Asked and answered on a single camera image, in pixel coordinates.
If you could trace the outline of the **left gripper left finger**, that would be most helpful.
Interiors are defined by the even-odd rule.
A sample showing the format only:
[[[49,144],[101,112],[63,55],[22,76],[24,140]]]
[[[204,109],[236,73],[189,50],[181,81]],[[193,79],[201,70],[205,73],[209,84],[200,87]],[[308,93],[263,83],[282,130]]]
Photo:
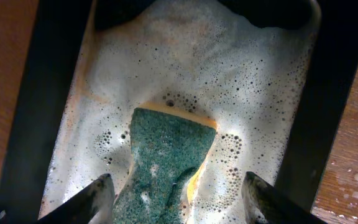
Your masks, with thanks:
[[[115,191],[110,174],[103,174],[58,208],[37,220],[37,224],[89,223],[99,212],[111,214]]]

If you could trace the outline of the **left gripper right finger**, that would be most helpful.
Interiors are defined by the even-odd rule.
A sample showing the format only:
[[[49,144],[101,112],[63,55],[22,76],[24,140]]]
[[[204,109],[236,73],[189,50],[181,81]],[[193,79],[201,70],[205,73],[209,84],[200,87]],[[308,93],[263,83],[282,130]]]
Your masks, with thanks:
[[[241,194],[247,223],[326,224],[251,171],[246,172]]]

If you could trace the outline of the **green yellow sponge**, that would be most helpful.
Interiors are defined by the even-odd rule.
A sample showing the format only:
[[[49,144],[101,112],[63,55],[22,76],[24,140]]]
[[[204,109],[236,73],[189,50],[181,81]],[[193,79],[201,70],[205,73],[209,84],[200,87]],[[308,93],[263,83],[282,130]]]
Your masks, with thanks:
[[[216,122],[156,103],[137,107],[130,124],[134,157],[112,208],[113,223],[183,223],[186,184],[202,166]]]

